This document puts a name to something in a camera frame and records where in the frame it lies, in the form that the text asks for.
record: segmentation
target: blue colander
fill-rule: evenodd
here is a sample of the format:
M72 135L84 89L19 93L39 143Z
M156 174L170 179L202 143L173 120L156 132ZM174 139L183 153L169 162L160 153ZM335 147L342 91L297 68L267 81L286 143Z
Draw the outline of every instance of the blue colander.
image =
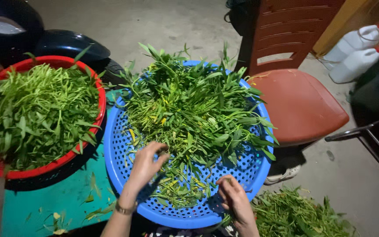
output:
M187 61L184 62L184 65L193 66L198 63L199 61ZM242 79L239 84L246 88L250 87ZM122 98L119 98L117 103L125 105ZM134 150L132 145L127 145L132 143L131 135L129 132L123 132L124 129L129 128L128 116L123 115L124 112L125 108L115 106L112 108L104 134L106 169L112 184L119 194L121 194L133 168L129 157L133 160L135 158L134 153L129 154L128 152ZM267 121L270 121L264 104L259 104L254 112L262 117L267 117ZM256 135L264 134L262 126L253 126L250 131ZM273 142L273 139L268 135L266 139L269 142ZM270 169L270 160L262 151L252 149L248 145L244 145L244 148L244 151L239 151L242 155L236 167L229 168L223 166L219 158L216 166L211 169L211 175L207 181L214 183L223 175L233 175L245 189L248 199L251 201L267 177ZM268 149L273 153L272 147L268 147ZM198 168L202 171L200 180L205 180L210 174L210 170L203 166L198 166ZM217 189L217 187L211 188L212 197L209 199L203 198L201 201L198 201L195 207L191 208L173 208L169 202L167 202L169 206L166 207L159 203L156 198L148 197L151 193L150 189L144 189L138 197L139 205L137 213L155 223L172 228L196 229L218 224L223 218L224 210L220 205L221 200L217 194Z

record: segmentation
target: chair seat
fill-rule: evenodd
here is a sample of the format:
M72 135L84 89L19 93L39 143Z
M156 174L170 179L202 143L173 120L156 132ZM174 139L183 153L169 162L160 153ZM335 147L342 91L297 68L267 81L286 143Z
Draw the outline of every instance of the chair seat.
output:
M248 83L264 93L274 135L282 146L318 140L349 121L336 99L316 78L297 69L260 73Z

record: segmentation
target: white plastic jug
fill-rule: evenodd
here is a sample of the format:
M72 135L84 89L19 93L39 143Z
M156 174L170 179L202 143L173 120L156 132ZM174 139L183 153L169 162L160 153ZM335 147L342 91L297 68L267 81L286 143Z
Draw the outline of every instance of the white plastic jug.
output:
M321 62L327 69L333 69L354 51L376 46L379 42L379 24L354 30L343 36L339 42L323 57Z
M355 51L334 67L330 71L329 76L335 83L351 82L362 73L365 73L378 59L379 46Z

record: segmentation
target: shoe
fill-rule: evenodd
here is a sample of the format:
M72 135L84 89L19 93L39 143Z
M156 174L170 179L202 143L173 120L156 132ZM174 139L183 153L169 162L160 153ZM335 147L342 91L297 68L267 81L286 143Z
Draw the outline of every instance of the shoe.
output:
M286 169L286 172L284 174L279 174L279 175L270 175L267 176L266 180L264 181L265 185L272 185L284 180L291 179L295 177L298 173L299 170L301 169L301 165L298 164L297 166L293 168L288 168Z

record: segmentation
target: chair backrest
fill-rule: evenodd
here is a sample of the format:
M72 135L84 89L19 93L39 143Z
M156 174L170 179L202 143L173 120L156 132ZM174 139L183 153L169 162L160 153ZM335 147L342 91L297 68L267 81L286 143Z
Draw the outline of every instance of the chair backrest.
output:
M298 68L315 42L330 24L345 0L262 0L254 32L243 40L239 60L248 66L248 75ZM248 51L242 49L250 44ZM257 62L261 57L292 53L285 59Z

